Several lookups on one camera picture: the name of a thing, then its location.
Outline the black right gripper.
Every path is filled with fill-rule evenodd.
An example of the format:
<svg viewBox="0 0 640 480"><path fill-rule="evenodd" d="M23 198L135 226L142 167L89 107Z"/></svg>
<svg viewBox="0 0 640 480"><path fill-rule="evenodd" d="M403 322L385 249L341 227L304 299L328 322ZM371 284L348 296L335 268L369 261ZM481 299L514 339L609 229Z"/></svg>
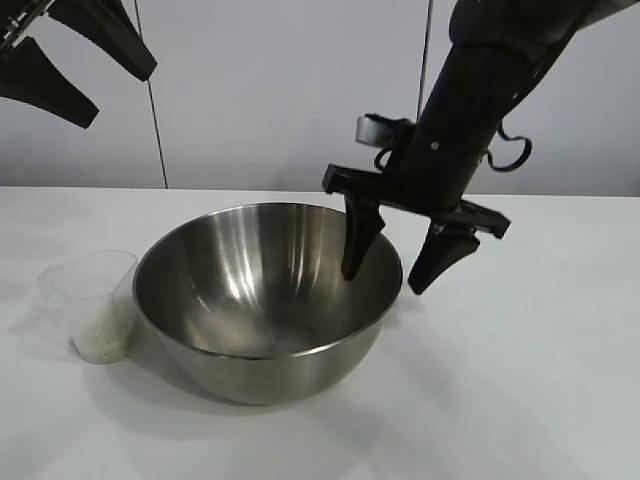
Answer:
<svg viewBox="0 0 640 480"><path fill-rule="evenodd" d="M497 238L509 220L463 200L502 122L526 96L535 75L524 51L500 43L451 48L417 121L367 113L356 123L357 143L378 153L375 169L328 166L323 188L345 200L342 274L353 280L385 227L381 206L431 218L408 284L416 295L458 261L476 252L475 230Z"/></svg>

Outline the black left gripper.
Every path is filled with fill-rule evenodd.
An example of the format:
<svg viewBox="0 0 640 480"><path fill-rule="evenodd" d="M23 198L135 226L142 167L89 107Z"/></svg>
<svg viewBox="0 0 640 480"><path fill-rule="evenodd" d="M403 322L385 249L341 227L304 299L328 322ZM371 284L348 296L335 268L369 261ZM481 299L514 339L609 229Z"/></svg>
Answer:
<svg viewBox="0 0 640 480"><path fill-rule="evenodd" d="M23 38L49 0L1 0L1 97L31 105L87 129L98 107L55 67L36 40ZM138 80L148 80L157 61L121 1L59 0L49 16L100 47Z"/></svg>

